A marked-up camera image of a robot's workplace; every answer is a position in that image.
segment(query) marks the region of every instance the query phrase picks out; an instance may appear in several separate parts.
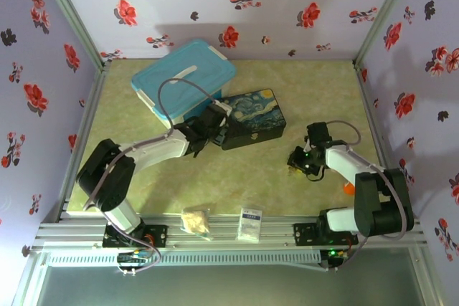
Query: plastic bag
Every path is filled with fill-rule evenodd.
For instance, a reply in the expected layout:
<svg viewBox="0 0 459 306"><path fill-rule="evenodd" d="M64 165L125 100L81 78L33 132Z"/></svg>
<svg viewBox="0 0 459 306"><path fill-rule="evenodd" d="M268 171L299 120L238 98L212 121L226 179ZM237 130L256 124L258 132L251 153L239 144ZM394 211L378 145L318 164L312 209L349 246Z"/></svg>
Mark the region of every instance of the plastic bag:
<svg viewBox="0 0 459 306"><path fill-rule="evenodd" d="M181 230L196 234L206 240L212 240L209 228L209 212L210 209L184 209L181 212Z"/></svg>

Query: wire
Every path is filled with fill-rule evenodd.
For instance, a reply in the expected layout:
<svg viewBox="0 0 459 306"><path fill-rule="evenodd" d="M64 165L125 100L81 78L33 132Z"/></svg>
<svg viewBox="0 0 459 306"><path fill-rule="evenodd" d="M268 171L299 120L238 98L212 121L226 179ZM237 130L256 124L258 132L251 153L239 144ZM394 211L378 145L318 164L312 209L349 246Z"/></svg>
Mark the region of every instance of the wire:
<svg viewBox="0 0 459 306"><path fill-rule="evenodd" d="M172 133L174 132L174 123L172 122L172 119L171 117L169 116L169 114L167 113L166 109L164 108L164 105L161 101L161 91L164 87L165 84L167 84L168 82L175 82L175 81L180 81L180 82L185 82L186 84L189 84L195 88L197 88L199 91L201 91L202 93L204 93L207 98L209 98L213 103L216 103L217 101L215 100L215 98L212 97L212 95L210 95L206 90L204 90L202 87L194 84L193 82L190 82L189 80L186 80L186 79L176 79L176 78L170 78L170 79L167 79L167 80L164 80L161 85L159 85L159 89L158 89L158 105L159 107L161 108L163 114L166 116L168 122L169 122L169 125L170 125L170 128L168 129L168 131L163 134L163 135L160 135L160 136L157 136L155 138L151 138L151 139L147 139L147 140L143 140L141 141L140 143L135 143L134 145L132 146L129 146L127 147L125 150L123 150L122 152L120 152L109 164L108 166L105 168L105 171L103 173L103 175L100 177L100 180L99 182L97 183L97 185L95 186L93 192L90 194L89 196L89 199L86 201L85 205L83 206L83 211L87 211L89 208L90 208L90 205L94 203L94 200L95 200L95 197L97 196L100 188L102 187L102 184L103 182L105 181L105 179L107 178L108 174L110 173L111 171L111 168L123 157L125 156L126 154L130 153L132 150L135 150L137 148L141 148L145 145L150 145L152 143L157 143L169 136L172 135Z"/></svg>
<svg viewBox="0 0 459 306"><path fill-rule="evenodd" d="M347 244L349 244L349 247L346 249L345 252L346 252L347 254L349 254L349 253L351 253L351 249L352 249L352 240L350 240L350 238L347 237L347 238L346 238L346 242L347 242Z"/></svg>
<svg viewBox="0 0 459 306"><path fill-rule="evenodd" d="M140 239L137 239L135 238L134 236L131 236L130 234L127 234L125 231L123 231L122 229L120 229L118 226L116 226L111 220L110 218L107 216L107 214L105 214L103 211L101 212L103 214L103 216L107 219L108 223L119 233L121 234L122 236L125 236L126 238L132 240L133 242L136 242L138 244L141 244L141 245L144 245L148 248L151 249L152 252L156 253L156 259L152 261L152 263L150 263L149 265L145 265L145 266L142 266L140 268L137 268L135 269L134 271L132 272L129 272L128 270L122 270L119 266L119 270L121 270L124 274L135 274L137 272L142 272L143 270L147 270L149 268L152 268L154 267L155 265L157 265L160 261L161 261L161 253L160 251L154 246L154 245L151 245L147 242L145 242L144 240L140 240Z"/></svg>
<svg viewBox="0 0 459 306"><path fill-rule="evenodd" d="M317 179L310 179L310 178L309 178L309 175L310 175L310 174L306 175L306 178L307 178L309 181L311 181L311 182L319 182L319 181L322 181L322 180L323 180L323 177L325 176L325 168L322 166L322 174L321 174L321 176L320 176L319 178L317 178Z"/></svg>
<svg viewBox="0 0 459 306"><path fill-rule="evenodd" d="M360 144L360 142L361 142L361 133L360 133L360 131L357 129L357 127L355 125L353 125L353 124L351 124L349 122L343 121L343 120L328 121L327 125L330 125L332 123L343 123L344 125L347 125L347 126L351 127L352 129L354 129L355 132L357 133L357 141L355 143L348 143L348 145L355 146L355 145Z"/></svg>
<svg viewBox="0 0 459 306"><path fill-rule="evenodd" d="M352 262L353 259L355 259L356 255L360 252L362 247L366 244L366 241L368 240L368 237L364 237L364 240L361 241L359 247L357 247L357 250L354 251L354 253L339 267L339 269L343 269L349 262Z"/></svg>
<svg viewBox="0 0 459 306"><path fill-rule="evenodd" d="M382 180L386 183L387 188L389 188L392 196L394 197L395 203L397 204L397 208L399 209L400 212L400 217L402 218L402 230L398 235L396 236L387 236L386 234L383 234L382 237L389 239L389 240L400 240L404 234L407 232L407 215L404 212L402 201L400 201L400 197L397 195L397 192L395 191L394 187L392 184L389 182L389 179L379 170L375 165L371 165L370 169L373 171L376 171L382 178Z"/></svg>
<svg viewBox="0 0 459 306"><path fill-rule="evenodd" d="M126 154L130 153L131 151L137 149L137 148L141 148L145 145L150 145L152 143L157 143L165 138L168 138L169 136L172 135L172 133L174 132L174 123L172 122L172 119L171 119L171 116L167 113L166 109L164 108L164 105L161 101L161 91L164 87L164 85L166 85L167 83L169 82L185 82L186 84L188 85L191 85L195 88L197 88L199 91L201 91L203 94L206 95L206 97L208 99L210 99L213 103L216 103L217 101L215 100L215 98L212 97L212 95L210 95L206 90L204 90L202 87L200 87L199 85L193 83L193 82L190 82L189 80L185 80L185 79L177 79L177 78L170 78L170 79L167 79L167 80L164 80L161 85L159 85L159 89L158 89L158 105L159 107L161 108L161 111L163 112L163 114L166 116L166 119L168 120L169 122L169 125L170 125L170 128L167 130L167 132L163 135L160 135L160 136L157 136L155 138L151 138L151 139L147 139L147 140L143 140L139 143L134 143L132 146L126 148L125 150L123 150L122 152L120 152L109 164L108 166L105 168L105 171L104 173L102 174L102 176L100 177L100 180L98 181L97 185L95 186L93 192L90 194L88 200L86 201L85 205L83 206L83 210L86 211L88 210L89 208L92 208L92 207L95 207L95 203L94 203L94 200L95 198L97 197L97 194L100 190L100 188L102 187L103 185L103 182L105 181L105 179L107 178L108 174L110 173L111 171L111 168L123 157L125 156ZM111 220L110 218L107 216L107 214L105 214L104 212L101 211L101 213L103 214L103 216L107 219L107 221L111 224L111 226L119 233L121 234L122 236L132 240L133 242L136 242L138 244L141 244L141 245L144 245L145 247L148 247L152 250L152 252L155 252L157 255L158 255L158 258L153 261L151 264L149 265L146 265L144 267L140 267L138 269L135 269L133 270L132 272L128 272L128 270L122 270L120 267L119 270L122 271L123 273L125 274L135 274L136 272L141 272L143 270L147 270L151 267L154 267L155 265L157 265L160 261L161 261L161 253L159 252L159 250L154 246L154 245L151 245L147 242L145 242L144 240L141 240L141 239L137 239L133 236L131 236L130 234L126 233L126 231L120 229L118 226L116 226Z"/></svg>
<svg viewBox="0 0 459 306"><path fill-rule="evenodd" d="M368 167L370 169L372 169L373 171L375 171L376 173L378 173L379 176L384 181L384 183L386 184L387 188L389 189L390 193L392 194L392 197L395 200L397 208L399 209L400 218L402 220L402 230L396 236L387 236L387 235L383 234L383 235L381 235L381 237L383 237L385 239L388 239L388 240L400 240L405 235L405 233L407 232L407 215L404 212L402 201L400 200L400 197L398 196L398 194L395 191L394 187L390 183L389 179L384 175L383 171L381 171L373 163L370 163L364 157L359 156L350 147L350 146L354 146L354 145L360 144L360 142L361 142L361 133L360 133L359 129L357 129L357 127L355 127L351 123L348 123L348 122L343 121L343 120L332 120L332 121L327 122L327 125L328 124L332 124L332 123L343 123L345 125L348 125L352 129L354 129L355 132L357 133L357 137L358 137L357 141L355 143L348 143L347 146L346 146L346 151L347 151L347 153L349 153L351 156L355 157L356 159L358 159L360 161L363 161L364 163L368 164ZM351 262L355 258L355 256L361 251L362 247L364 247L364 245L366 244L367 240L368 240L368 237L364 237L364 239L360 243L359 247L357 247L357 250L339 267L339 269L342 269L346 264L348 264L349 262Z"/></svg>

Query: floral wallpaper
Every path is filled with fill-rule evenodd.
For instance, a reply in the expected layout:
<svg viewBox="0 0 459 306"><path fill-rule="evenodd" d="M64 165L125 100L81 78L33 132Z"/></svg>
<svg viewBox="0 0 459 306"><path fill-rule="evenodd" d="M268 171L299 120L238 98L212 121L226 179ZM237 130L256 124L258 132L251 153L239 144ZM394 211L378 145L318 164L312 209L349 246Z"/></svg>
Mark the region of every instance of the floral wallpaper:
<svg viewBox="0 0 459 306"><path fill-rule="evenodd" d="M55 0L0 6L0 305L10 305L58 200L96 68Z"/></svg>
<svg viewBox="0 0 459 306"><path fill-rule="evenodd" d="M71 1L103 59L162 57L194 38L230 59L353 59L384 0Z"/></svg>
<svg viewBox="0 0 459 306"><path fill-rule="evenodd" d="M447 305L459 299L459 8L453 2L399 0L361 66L382 140L392 164L404 171Z"/></svg>

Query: blue plastic container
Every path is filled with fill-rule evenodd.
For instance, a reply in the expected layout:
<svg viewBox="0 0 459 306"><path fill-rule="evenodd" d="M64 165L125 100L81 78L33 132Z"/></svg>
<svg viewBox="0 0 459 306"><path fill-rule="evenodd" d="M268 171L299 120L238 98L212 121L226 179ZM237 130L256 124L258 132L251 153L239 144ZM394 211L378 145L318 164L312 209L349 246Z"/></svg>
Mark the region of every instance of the blue plastic container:
<svg viewBox="0 0 459 306"><path fill-rule="evenodd" d="M201 39L195 39L134 75L131 84L137 96L169 128L158 105L158 89L164 80L187 79L215 98L222 98L227 95L235 74L235 66L222 53ZM164 85L161 101L174 124L199 116L210 102L206 95L185 82Z"/></svg>

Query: robotic arm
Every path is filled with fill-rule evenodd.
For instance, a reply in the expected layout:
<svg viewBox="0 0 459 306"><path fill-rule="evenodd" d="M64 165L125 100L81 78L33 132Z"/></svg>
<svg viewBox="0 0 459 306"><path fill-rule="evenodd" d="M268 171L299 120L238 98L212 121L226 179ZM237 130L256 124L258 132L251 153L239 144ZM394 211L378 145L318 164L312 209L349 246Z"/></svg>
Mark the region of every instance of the robotic arm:
<svg viewBox="0 0 459 306"><path fill-rule="evenodd" d="M171 135L165 135L162 140L143 145L125 154L103 181L93 199L95 206L125 233L138 239L144 238L145 224L126 200L133 175L166 159L191 153L196 157L209 141L219 135L230 113L231 107L228 105L212 103L198 118L191 118L175 125ZM108 164L125 148L131 146L132 143L116 145L111 139L103 140L97 145L77 175L78 184L88 196L92 195Z"/></svg>
<svg viewBox="0 0 459 306"><path fill-rule="evenodd" d="M326 236L330 231L358 231L368 237L399 232L402 230L402 214L397 203L402 205L406 230L413 228L414 216L401 170L383 169L368 163L344 141L333 140L326 123L309 125L305 140L305 148L298 146L291 153L289 166L307 176L323 175L324 169L330 168L355 186L354 208L320 212L317 225L321 235ZM380 201L379 193L388 196L389 200Z"/></svg>

